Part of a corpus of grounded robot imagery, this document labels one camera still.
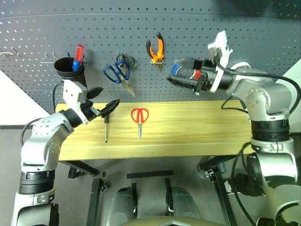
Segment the pliers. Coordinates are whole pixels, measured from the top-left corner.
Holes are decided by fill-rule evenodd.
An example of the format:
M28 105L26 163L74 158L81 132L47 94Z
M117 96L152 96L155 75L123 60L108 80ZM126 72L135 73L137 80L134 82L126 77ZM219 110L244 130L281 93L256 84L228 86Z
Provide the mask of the pliers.
M163 55L164 42L163 42L163 38L162 38L162 35L160 34L160 32L157 33L157 38L158 38L158 53L157 53L157 55L155 55L154 52L152 51L150 40L146 41L146 51L147 51L148 55L151 57L150 62L152 64L156 64L159 71L162 71L162 64L163 64L163 57L164 57L164 55Z

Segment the wooden tabletop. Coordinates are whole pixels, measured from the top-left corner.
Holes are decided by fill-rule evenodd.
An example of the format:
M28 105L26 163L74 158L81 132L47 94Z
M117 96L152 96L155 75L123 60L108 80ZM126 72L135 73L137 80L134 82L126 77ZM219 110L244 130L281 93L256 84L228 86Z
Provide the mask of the wooden tabletop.
M223 101L120 103L110 115L108 143L105 124L96 118L80 125L62 145L59 160L107 158L194 156L237 154L251 137L251 126L245 113L221 110ZM102 109L105 104L94 104ZM241 107L239 101L228 106ZM147 108L148 120L138 126L131 119L133 108ZM58 104L56 112L66 110Z

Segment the red scissors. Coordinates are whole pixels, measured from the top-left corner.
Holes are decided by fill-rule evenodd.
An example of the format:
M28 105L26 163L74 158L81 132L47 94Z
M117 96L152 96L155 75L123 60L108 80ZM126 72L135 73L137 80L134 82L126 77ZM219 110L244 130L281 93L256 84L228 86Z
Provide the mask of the red scissors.
M134 108L131 111L131 117L132 117L133 121L136 122L137 125L138 125L138 136L139 136L139 139L141 139L142 125L148 119L149 111L146 108Z

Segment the screwdriver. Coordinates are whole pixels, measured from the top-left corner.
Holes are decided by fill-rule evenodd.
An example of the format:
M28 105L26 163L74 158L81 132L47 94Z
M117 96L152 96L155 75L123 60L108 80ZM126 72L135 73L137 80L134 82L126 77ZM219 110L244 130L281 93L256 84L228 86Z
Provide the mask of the screwdriver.
M108 142L108 123L109 123L109 114L104 118L105 123L105 142Z

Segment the blue scissors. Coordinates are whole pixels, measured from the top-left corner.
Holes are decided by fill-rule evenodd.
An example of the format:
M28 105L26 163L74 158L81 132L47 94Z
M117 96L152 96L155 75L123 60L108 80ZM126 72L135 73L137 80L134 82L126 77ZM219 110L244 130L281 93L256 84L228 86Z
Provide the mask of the blue scissors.
M131 88L128 80L130 78L130 70L125 60L118 60L115 62L115 67L117 68L117 71L114 70L112 65L108 65L104 68L103 73L107 78L117 84L123 85L133 96L135 96L135 92ZM110 75L108 75L110 71L110 74L114 74L116 76L116 79L113 79Z

